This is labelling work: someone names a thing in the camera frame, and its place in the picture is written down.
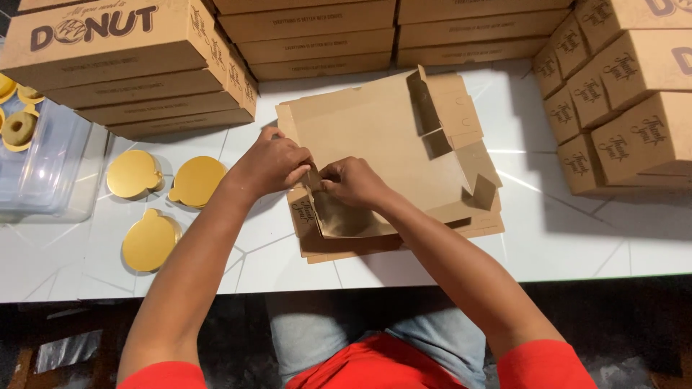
white tabletop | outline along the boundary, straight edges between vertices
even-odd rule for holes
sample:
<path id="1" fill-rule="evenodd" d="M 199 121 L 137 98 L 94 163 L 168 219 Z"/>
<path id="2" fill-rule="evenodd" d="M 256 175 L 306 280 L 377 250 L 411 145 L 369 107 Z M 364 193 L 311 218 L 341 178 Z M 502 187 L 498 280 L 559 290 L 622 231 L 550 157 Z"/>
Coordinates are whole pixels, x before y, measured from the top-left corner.
<path id="1" fill-rule="evenodd" d="M 571 196 L 529 62 L 456 69 L 473 96 L 504 184 L 500 197 L 507 231 L 474 243 L 520 282 L 692 273 L 692 201 L 633 205 Z M 111 136 L 105 165 L 125 150 L 146 150 L 161 162 L 168 186 L 195 156 L 212 156 L 231 167 L 260 128 L 276 120 L 275 105 L 386 75 L 263 83 L 255 123 L 141 142 Z M 166 195 L 164 190 L 126 201 L 111 195 L 102 182 L 94 214 L 83 223 L 0 225 L 0 302 L 144 296 L 155 274 L 124 265 L 123 237 L 148 208 L 174 217 L 183 229 L 197 215 Z M 272 194 L 255 204 L 245 221 L 218 293 L 429 284 L 434 281 L 407 251 L 308 265 L 300 257 L 285 195 Z"/>

person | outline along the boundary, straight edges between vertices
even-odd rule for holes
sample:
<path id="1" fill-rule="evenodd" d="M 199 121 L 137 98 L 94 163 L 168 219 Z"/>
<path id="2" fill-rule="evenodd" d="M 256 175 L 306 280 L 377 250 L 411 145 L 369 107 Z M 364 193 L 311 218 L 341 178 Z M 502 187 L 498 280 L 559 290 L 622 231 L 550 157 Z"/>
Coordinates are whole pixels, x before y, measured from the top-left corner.
<path id="1" fill-rule="evenodd" d="M 310 151 L 279 129 L 262 130 L 156 275 L 122 352 L 120 389 L 205 388 L 197 335 L 243 221 L 260 197 L 289 189 L 310 163 Z M 480 389 L 486 340 L 503 388 L 596 388 L 572 347 L 490 255 L 387 187 L 363 159 L 337 161 L 320 175 L 332 196 L 387 219 L 455 307 L 359 334 L 320 298 L 270 293 L 286 388 Z"/>

white table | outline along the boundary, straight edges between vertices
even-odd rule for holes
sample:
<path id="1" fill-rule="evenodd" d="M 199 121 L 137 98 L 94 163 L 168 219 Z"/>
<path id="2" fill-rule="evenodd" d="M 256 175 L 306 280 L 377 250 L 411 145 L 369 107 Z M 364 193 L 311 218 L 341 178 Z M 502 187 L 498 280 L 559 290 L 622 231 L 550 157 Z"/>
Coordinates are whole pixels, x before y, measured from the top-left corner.
<path id="1" fill-rule="evenodd" d="M 519 281 L 622 278 L 692 273 L 692 202 L 632 205 L 569 194 L 529 62 L 459 66 L 473 96 L 485 143 L 502 178 L 503 234 L 472 239 Z M 260 85 L 256 123 L 132 142 L 112 136 L 106 164 L 125 150 L 146 150 L 167 184 L 188 159 L 212 156 L 232 166 L 280 102 L 358 86 L 386 72 Z M 100 186 L 93 217 L 74 225 L 0 226 L 0 302 L 144 296 L 155 275 L 125 266 L 120 245 L 148 208 L 186 229 L 196 211 L 167 190 L 125 201 Z M 283 194 L 252 209 L 230 254 L 219 293 L 428 285 L 434 281 L 407 251 L 308 265 Z"/>

stack of boxes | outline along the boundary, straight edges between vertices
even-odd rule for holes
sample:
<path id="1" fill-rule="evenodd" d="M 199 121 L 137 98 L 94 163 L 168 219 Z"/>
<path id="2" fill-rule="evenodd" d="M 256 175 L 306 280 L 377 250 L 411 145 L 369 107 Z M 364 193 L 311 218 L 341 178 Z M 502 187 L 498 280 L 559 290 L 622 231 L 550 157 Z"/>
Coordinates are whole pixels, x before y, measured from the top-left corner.
<path id="1" fill-rule="evenodd" d="M 257 84 L 200 0 L 100 0 L 15 17 L 0 71 L 125 138 L 255 116 Z"/>
<path id="2" fill-rule="evenodd" d="M 397 0 L 215 0 L 259 81 L 388 69 Z"/>
<path id="3" fill-rule="evenodd" d="M 397 66 L 535 56 L 572 0 L 401 0 Z"/>
<path id="4" fill-rule="evenodd" d="M 534 70 L 572 194 L 692 188 L 692 6 L 585 0 Z"/>

hand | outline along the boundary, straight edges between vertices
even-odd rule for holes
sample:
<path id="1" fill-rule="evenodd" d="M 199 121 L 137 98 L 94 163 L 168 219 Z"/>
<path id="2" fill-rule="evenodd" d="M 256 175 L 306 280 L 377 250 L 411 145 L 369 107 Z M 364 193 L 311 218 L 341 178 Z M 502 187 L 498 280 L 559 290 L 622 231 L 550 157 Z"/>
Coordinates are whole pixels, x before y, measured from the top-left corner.
<path id="1" fill-rule="evenodd" d="M 330 163 L 320 176 L 324 190 L 353 207 L 376 210 L 394 192 L 362 158 Z"/>
<path id="2" fill-rule="evenodd" d="M 293 186 L 310 170 L 310 161 L 312 154 L 307 148 L 298 147 L 280 129 L 265 127 L 226 178 L 257 201 Z"/>

